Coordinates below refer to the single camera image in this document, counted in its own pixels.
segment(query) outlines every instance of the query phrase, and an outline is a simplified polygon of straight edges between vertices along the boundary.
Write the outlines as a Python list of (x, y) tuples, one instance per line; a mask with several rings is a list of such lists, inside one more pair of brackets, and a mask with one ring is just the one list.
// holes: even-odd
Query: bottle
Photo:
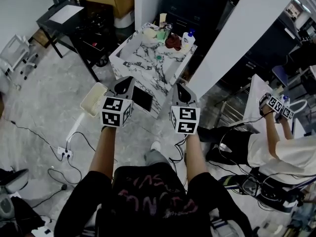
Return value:
[(196, 38), (193, 37), (194, 32), (194, 29), (190, 29), (189, 33), (183, 33), (180, 52), (187, 54), (191, 50), (196, 41)]

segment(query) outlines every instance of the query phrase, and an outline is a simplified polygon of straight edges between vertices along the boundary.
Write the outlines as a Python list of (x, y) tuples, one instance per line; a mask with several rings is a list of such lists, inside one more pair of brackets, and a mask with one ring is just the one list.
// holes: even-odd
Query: gray floor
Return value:
[[(38, 68), (29, 75), (26, 81), (17, 71), (14, 81), (21, 84), (21, 91), (11, 87), (10, 92), (4, 97), (4, 118), (14, 120), (18, 126), (28, 127), (39, 133), (54, 148), (65, 147), (66, 138), (76, 125), (78, 118), (84, 113), (79, 105), (95, 84), (78, 55), (67, 50), (64, 50), (64, 53), (67, 54), (60, 59), (51, 47), (46, 50), (40, 48)], [(111, 65), (95, 68), (95, 72), (106, 86), (115, 79)], [(213, 126), (218, 113), (218, 109), (213, 105), (225, 95), (224, 91), (214, 86), (201, 98), (200, 123), (204, 127)], [(174, 144), (183, 136), (174, 133), (169, 121), (170, 103), (171, 95), (157, 120), (138, 109), (134, 110), (128, 124), (117, 132), (115, 168), (123, 165), (144, 165), (143, 155), (155, 140), (161, 141), (162, 154), (166, 157), (179, 157)], [(84, 114), (77, 131), (84, 133), (91, 145), (96, 148), (100, 129), (99, 118), (91, 118)], [(61, 187), (60, 183), (48, 176), (48, 168), (62, 171), (71, 182), (79, 180), (79, 173), (71, 168), (66, 160), (57, 161), (45, 142), (27, 130), (16, 128), (4, 119), (0, 120), (0, 145), (0, 167), (10, 169), (12, 165), (16, 169), (30, 169), (30, 181), (20, 192), (21, 197), (30, 205), (49, 197)], [(85, 175), (92, 160), (93, 151), (79, 134), (72, 138), (71, 150), (74, 152), (71, 163)], [(225, 167), (240, 173), (235, 166)], [(186, 176), (184, 162), (177, 164), (177, 170), (180, 180), (184, 183)], [(229, 174), (212, 165), (209, 165), (209, 171), (217, 179)], [(73, 187), (69, 185), (67, 191), (57, 194), (37, 207), (36, 212), (57, 219), (72, 189)], [(253, 227), (261, 225), (267, 217), (275, 218), (280, 223), (287, 219), (276, 212), (269, 213), (261, 210), (252, 197), (234, 193), (231, 195), (237, 205), (248, 215)]]

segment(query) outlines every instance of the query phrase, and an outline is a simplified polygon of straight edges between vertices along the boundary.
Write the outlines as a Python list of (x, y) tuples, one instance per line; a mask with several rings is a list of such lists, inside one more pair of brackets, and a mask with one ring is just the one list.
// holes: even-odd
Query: beige basket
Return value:
[(85, 96), (81, 102), (80, 107), (85, 110), (90, 116), (95, 117), (99, 113), (100, 101), (104, 94), (107, 92), (103, 84), (97, 82), (89, 93)]

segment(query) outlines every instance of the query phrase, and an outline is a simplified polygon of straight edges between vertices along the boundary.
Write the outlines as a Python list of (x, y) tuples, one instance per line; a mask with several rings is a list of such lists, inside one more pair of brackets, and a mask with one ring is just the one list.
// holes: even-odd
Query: marble cabinet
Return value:
[(178, 77), (184, 71), (197, 46), (187, 54), (167, 48), (164, 42), (143, 34), (145, 28), (158, 27), (146, 23), (111, 55), (110, 63), (116, 78), (133, 76), (135, 86), (153, 97), (150, 111), (144, 112), (157, 118)]

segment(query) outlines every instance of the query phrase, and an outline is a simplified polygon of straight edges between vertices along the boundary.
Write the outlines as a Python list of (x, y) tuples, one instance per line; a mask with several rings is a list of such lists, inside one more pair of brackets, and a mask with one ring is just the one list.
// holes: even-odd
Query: white power outlet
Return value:
[(61, 147), (58, 147), (58, 150), (57, 150), (57, 154), (59, 155), (63, 155), (64, 153), (64, 158), (67, 159), (67, 157), (70, 159), (71, 157), (73, 157), (73, 152), (69, 149), (67, 149), (67, 152), (66, 152), (66, 149), (65, 148), (61, 148)]

